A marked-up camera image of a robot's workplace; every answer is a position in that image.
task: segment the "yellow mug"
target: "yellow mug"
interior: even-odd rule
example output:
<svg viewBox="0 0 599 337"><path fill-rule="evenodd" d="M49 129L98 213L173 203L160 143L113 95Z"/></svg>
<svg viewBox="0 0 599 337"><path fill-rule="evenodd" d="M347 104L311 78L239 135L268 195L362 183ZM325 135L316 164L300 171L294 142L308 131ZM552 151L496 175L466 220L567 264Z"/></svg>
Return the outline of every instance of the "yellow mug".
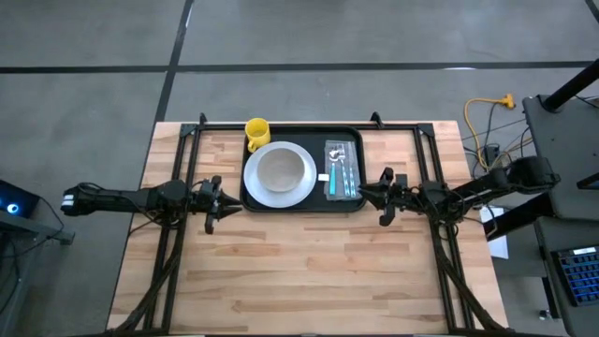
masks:
<svg viewBox="0 0 599 337"><path fill-rule="evenodd" d="M261 146L270 143L269 122L262 118L253 118L245 125L247 151L252 154Z"/></svg>

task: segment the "gray concrete floor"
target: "gray concrete floor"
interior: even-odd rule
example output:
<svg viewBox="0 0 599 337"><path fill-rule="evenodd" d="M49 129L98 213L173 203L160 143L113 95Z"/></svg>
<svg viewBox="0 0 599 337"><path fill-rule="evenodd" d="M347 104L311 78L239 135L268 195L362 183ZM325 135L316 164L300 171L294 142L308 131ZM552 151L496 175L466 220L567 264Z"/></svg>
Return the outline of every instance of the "gray concrete floor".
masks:
<svg viewBox="0 0 599 337"><path fill-rule="evenodd" d="M183 0L4 0L1 66L168 64ZM589 61L599 24L583 0L196 0L181 64ZM178 74L167 121L458 120L472 97L550 93L579 69L404 70ZM59 206L81 181L135 188L165 75L0 75L0 179ZM598 95L599 86L584 95ZM484 130L490 106L471 108ZM522 118L497 109L493 125ZM524 123L491 134L506 146ZM464 145L474 147L470 141ZM533 153L533 147L526 149ZM507 203L521 199L508 198ZM64 218L72 246L43 248L19 336L104 329L129 215ZM563 333L541 322L530 279L500 277L510 326Z"/></svg>

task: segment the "white paper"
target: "white paper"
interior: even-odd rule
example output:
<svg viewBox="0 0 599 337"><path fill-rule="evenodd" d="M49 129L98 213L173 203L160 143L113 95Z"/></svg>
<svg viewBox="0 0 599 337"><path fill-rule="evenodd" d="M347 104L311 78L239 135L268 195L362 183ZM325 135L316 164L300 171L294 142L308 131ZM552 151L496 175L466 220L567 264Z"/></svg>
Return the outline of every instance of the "white paper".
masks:
<svg viewBox="0 0 599 337"><path fill-rule="evenodd" d="M504 213L503 208L499 207L490 207L493 211L493 215L498 217ZM487 222L491 220L493 217L489 211L489 208L486 206L480 210L480 221ZM497 238L491 242L489 242L490 255L499 258L509 259L509 254L507 253L507 238L505 236L501 238Z"/></svg>

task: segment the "black tray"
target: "black tray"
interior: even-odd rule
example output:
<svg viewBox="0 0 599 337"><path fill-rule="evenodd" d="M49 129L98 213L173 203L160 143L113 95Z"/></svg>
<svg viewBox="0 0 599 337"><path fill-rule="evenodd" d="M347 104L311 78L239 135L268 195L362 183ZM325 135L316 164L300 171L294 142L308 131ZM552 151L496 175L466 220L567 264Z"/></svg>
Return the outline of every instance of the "black tray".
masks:
<svg viewBox="0 0 599 337"><path fill-rule="evenodd" d="M289 141L304 148L316 163L316 173L325 172L325 142L327 140L345 140L356 143L358 155L359 180L366 182L366 169L364 168L364 145L362 136L350 126L333 125L271 125L270 141ZM250 157L247 151L247 138L243 143L243 167ZM240 201L243 207L250 212L355 212L361 209L366 200L328 201L325 196L324 182L316 181L314 189L306 199L299 204L282 209L267 207L257 202L245 189L243 173L241 174Z"/></svg>

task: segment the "white plate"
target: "white plate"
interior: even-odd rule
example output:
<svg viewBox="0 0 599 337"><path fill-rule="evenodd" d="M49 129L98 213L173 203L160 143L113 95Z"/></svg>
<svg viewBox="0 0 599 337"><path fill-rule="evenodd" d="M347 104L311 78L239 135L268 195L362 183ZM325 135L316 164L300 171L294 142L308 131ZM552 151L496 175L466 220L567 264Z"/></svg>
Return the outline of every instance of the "white plate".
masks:
<svg viewBox="0 0 599 337"><path fill-rule="evenodd" d="M260 158L269 151L274 149L287 149L299 154L304 165L304 175L299 182L299 185L287 192L273 192L264 187L258 179L258 163ZM296 205L304 200L310 192L314 189L316 184L316 163L312 159L312 156L308 154L298 144L294 144L288 141L275 141L266 144L259 148L254 154L250 155L250 158L245 163L245 169L243 171L243 182L245 183L245 189L257 202L264 206L272 208L285 208Z"/></svg>

